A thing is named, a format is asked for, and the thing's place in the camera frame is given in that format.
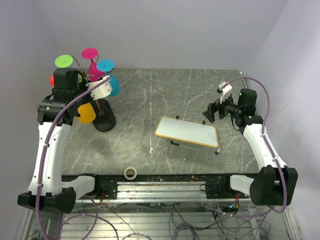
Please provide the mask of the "clear plastic cup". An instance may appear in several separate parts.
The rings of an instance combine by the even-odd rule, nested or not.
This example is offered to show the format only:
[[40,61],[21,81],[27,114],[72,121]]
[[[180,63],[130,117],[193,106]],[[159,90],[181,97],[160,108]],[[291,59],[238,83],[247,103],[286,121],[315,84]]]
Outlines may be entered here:
[[131,119],[130,123],[134,129],[142,128],[144,125],[144,119],[140,116],[136,116]]

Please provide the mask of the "blue plastic wine glass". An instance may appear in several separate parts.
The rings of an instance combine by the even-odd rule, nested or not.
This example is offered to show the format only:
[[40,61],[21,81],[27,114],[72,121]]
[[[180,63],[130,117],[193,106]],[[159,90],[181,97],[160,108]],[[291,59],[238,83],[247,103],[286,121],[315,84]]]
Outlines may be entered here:
[[118,79],[111,74],[114,68],[115,62],[112,59],[102,59],[97,64],[97,69],[99,71],[105,72],[107,76],[110,76],[110,80],[108,81],[108,83],[110,84],[112,90],[109,97],[117,96],[121,90]]

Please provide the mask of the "pink plastic wine glass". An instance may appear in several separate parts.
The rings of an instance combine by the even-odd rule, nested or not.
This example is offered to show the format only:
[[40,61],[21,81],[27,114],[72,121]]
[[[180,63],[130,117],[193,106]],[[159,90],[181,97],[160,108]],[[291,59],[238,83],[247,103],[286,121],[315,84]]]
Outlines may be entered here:
[[91,82],[97,82],[101,79],[105,73],[98,70],[97,61],[99,59],[99,52],[96,48],[86,48],[81,52],[81,56],[84,59],[90,60],[90,65],[88,67],[87,75]]

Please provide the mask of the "orange plastic wine glass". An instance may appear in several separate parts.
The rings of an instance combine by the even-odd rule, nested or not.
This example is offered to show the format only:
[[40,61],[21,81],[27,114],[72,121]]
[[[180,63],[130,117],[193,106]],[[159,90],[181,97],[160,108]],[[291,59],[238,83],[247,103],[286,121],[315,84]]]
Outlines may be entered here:
[[90,103],[82,104],[77,111],[79,114],[77,119],[81,124],[90,124],[96,119],[96,113]]

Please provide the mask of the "green plastic wine glass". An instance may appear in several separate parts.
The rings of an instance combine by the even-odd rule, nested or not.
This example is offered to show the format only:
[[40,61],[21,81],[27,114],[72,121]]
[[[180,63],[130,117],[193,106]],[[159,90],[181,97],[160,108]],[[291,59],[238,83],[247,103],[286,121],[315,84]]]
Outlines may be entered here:
[[78,60],[74,56],[71,56],[69,54],[62,54],[62,55],[58,56],[55,59],[54,64],[58,68],[68,68],[73,64],[74,61],[76,62],[80,71],[83,72],[83,69],[81,68]]

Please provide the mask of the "red plastic wine glass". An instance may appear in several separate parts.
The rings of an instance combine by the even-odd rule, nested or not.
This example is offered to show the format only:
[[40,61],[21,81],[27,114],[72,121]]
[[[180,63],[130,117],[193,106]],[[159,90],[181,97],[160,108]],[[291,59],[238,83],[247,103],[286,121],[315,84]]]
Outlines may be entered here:
[[49,83],[51,86],[55,86],[55,82],[54,82],[54,76],[52,75],[50,78],[49,78]]

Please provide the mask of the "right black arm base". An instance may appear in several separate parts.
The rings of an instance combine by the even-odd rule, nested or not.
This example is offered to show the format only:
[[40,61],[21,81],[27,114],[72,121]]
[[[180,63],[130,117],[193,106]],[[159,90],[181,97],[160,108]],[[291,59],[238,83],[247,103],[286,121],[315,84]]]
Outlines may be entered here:
[[248,196],[240,191],[231,189],[231,174],[204,174],[200,181],[204,182],[199,189],[205,192],[207,199],[235,199],[238,194],[240,199],[247,199]]

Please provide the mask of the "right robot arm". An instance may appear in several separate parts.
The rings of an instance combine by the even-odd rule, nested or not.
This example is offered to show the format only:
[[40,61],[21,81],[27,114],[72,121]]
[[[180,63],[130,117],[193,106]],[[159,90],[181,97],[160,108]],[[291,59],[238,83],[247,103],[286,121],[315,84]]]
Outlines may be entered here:
[[202,114],[210,123],[230,117],[237,130],[249,143],[257,161],[259,172],[254,177],[232,174],[228,181],[220,186],[221,194],[226,198],[241,192],[250,197],[255,205],[288,206],[291,204],[298,180],[298,172],[288,167],[270,143],[263,118],[256,114],[257,93],[243,88],[238,102],[234,103],[232,87],[219,87],[221,97],[209,103]]

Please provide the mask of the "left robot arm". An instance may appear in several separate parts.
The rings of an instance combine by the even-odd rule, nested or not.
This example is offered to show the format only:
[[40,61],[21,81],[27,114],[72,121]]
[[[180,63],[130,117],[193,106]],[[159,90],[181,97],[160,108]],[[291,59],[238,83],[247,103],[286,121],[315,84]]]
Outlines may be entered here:
[[37,107],[39,143],[33,177],[27,192],[17,197],[19,206],[44,212],[70,213],[77,199],[98,198],[102,186],[97,175],[82,174],[62,181],[62,164],[73,120],[78,107],[90,103],[87,81],[76,68],[57,68],[54,87]]

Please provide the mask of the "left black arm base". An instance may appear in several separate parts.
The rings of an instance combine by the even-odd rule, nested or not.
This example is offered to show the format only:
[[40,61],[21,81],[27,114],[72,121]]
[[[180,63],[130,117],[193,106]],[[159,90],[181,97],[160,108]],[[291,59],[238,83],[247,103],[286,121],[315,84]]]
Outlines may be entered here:
[[109,175],[85,173],[77,176],[70,184],[78,199],[84,195],[90,197],[102,197],[104,195],[104,198],[113,200],[118,192],[117,179]]

